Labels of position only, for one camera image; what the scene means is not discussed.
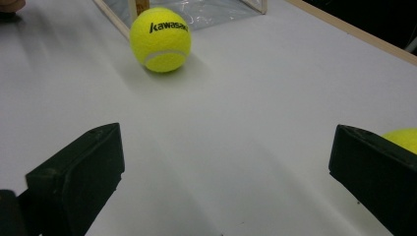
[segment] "wooden frame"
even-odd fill
[[[394,46],[376,36],[373,36],[370,33],[367,33],[361,29],[358,29],[345,21],[332,16],[331,14],[320,10],[319,8],[310,5],[302,0],[287,0],[289,3],[293,4],[294,6],[306,11],[307,13],[333,25],[334,27],[337,27],[343,31],[348,32],[349,34],[362,39],[363,41],[372,44],[381,50],[394,55],[404,61],[407,61],[415,66],[417,66],[417,56],[397,47]]]
[[[116,27],[126,39],[130,38],[130,29],[120,20],[119,17],[111,10],[103,0],[93,0],[95,5],[103,12],[103,14],[108,18],[108,20]]]
[[[268,9],[268,0],[241,0],[249,7],[257,10],[261,14],[266,14]]]

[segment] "wooden edge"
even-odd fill
[[[262,0],[261,1],[261,7],[255,6],[255,4],[253,4],[251,1],[248,1],[248,0],[241,0],[241,2],[245,3],[247,6],[249,6],[250,8],[254,9],[257,12],[260,12],[263,15],[265,15],[267,13],[267,10],[268,10],[267,2],[268,2],[268,0]]]
[[[397,47],[394,46],[376,36],[373,36],[370,33],[367,33],[361,29],[358,29],[348,23],[346,23],[345,21],[332,16],[331,14],[320,10],[319,8],[310,5],[302,0],[286,0],[287,2],[291,3],[292,5],[306,11],[307,13],[331,24],[334,27],[339,28],[340,30],[346,31],[347,33],[362,39],[363,41],[374,45],[378,48],[380,48],[381,50],[394,55],[404,61],[407,61],[415,66],[417,66],[417,56]]]
[[[103,0],[92,0],[97,7],[106,15],[110,22],[126,37],[129,41],[130,30],[129,28],[114,14],[114,12],[104,3]]]
[[[138,15],[150,8],[150,2],[149,0],[128,0],[128,6],[131,21],[134,22]]]

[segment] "kawasaki logo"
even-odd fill
[[[154,24],[150,23],[149,33],[153,33],[158,30],[165,30],[165,29],[180,29],[188,31],[188,27],[181,23],[174,23],[174,22],[167,22],[167,23],[159,23]]]

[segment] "white surface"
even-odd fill
[[[0,25],[0,188],[85,131],[122,128],[126,172],[88,235],[390,235],[328,175],[337,124],[417,126],[417,68],[284,1],[193,33],[149,73],[89,0]]]

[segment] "tennis ball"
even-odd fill
[[[151,8],[133,22],[130,44],[145,67],[170,72],[181,67],[190,54],[191,33],[178,14],[166,8]]]
[[[384,134],[383,138],[417,154],[417,128],[391,131]]]

